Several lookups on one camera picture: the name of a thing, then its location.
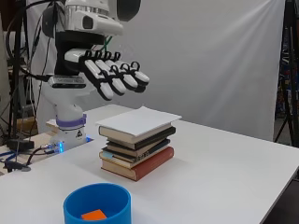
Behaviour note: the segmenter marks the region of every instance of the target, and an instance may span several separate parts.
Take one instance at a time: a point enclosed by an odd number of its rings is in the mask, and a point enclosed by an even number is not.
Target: metal stand
[[[16,1],[17,8],[26,6],[25,0]],[[8,123],[8,138],[17,138],[17,119],[19,111],[19,72],[21,67],[21,26],[26,20],[17,21],[15,27],[15,47],[14,47],[14,62],[13,62],[13,79],[12,79],[12,92],[15,92],[13,101],[10,103],[9,109],[9,123]]]
[[[283,51],[283,41],[285,36],[288,38],[289,46],[289,67],[290,67],[290,83],[291,83],[291,96],[292,96],[292,113],[289,107],[288,102],[288,93],[285,87],[285,77],[282,75],[282,51]],[[281,59],[280,59],[280,74],[283,76],[281,79],[281,87],[283,90],[284,101],[285,101],[285,109],[286,109],[286,120],[289,123],[290,136],[293,147],[299,147],[299,120],[298,120],[298,99],[297,99],[297,68],[298,66],[298,37],[297,37],[297,26],[296,26],[296,14],[295,14],[295,2],[294,0],[287,0],[285,6],[284,13],[284,22],[283,22],[283,35],[282,35],[282,43],[281,43]],[[281,132],[286,125],[286,120],[283,123],[278,137],[275,141],[277,141],[281,135]]]

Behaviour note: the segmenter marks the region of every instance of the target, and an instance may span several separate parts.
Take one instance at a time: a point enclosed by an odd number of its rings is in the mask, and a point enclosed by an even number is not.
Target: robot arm
[[[104,44],[105,35],[121,35],[123,26],[117,19],[129,21],[139,7],[140,0],[67,0],[56,10],[55,26],[51,21],[57,5],[46,9],[43,31],[55,37],[55,75],[71,77],[82,72],[105,100],[113,97],[110,89],[118,95],[124,95],[126,89],[143,92],[150,79],[139,71],[139,64],[135,69],[121,62],[118,52],[112,57],[110,52],[102,55],[90,50],[93,45]]]
[[[76,95],[87,92],[80,73],[107,101],[114,93],[143,92],[149,84],[138,62],[121,61],[119,52],[91,50],[93,45],[105,45],[107,36],[121,35],[118,20],[129,21],[139,7],[140,0],[66,0],[44,11],[42,30],[55,39],[57,62],[43,94],[54,104],[60,128],[51,142],[63,144],[64,150],[86,142],[86,116],[75,105]]]

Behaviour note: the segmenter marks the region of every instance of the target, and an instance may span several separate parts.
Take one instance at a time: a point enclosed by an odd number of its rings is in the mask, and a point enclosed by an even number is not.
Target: blue bowl
[[[106,219],[86,221],[81,215],[101,209]],[[94,184],[75,190],[64,201],[65,224],[131,224],[131,196],[114,184]]]

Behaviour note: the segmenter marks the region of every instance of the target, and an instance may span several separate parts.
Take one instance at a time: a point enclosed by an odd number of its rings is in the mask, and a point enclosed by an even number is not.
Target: tripod
[[[26,0],[16,0],[17,9],[26,6]],[[25,48],[27,51],[27,57],[29,59],[29,46],[28,46],[28,31],[27,31],[27,15],[24,13],[22,20],[16,23],[15,28],[15,46],[14,46],[14,60],[13,60],[13,72],[12,72],[12,90],[14,92],[13,100],[10,103],[9,108],[9,122],[8,122],[8,139],[17,138],[17,118],[19,111],[19,72],[21,69],[21,27],[24,27],[25,32]]]
[[[288,53],[289,53],[289,69],[290,69],[290,83],[291,83],[291,101],[292,112],[289,106],[288,93],[286,88],[286,77],[283,74],[282,61],[283,61],[283,44],[284,40],[288,40]],[[299,121],[298,121],[298,99],[297,99],[297,68],[298,64],[299,48],[298,48],[298,36],[297,36],[297,24],[295,14],[295,2],[294,0],[287,0],[284,12],[284,22],[282,30],[281,40],[281,54],[280,54],[280,66],[279,66],[279,81],[283,91],[283,98],[285,103],[286,118],[282,127],[279,130],[278,136],[275,142],[279,139],[283,128],[286,123],[289,124],[290,137],[293,147],[299,147]]]

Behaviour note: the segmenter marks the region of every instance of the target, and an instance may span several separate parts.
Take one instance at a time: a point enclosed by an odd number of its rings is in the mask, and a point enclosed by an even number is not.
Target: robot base
[[[60,129],[56,135],[50,139],[51,144],[58,144],[59,151],[64,152],[73,147],[81,146],[87,143],[84,127],[73,127],[71,130]]]

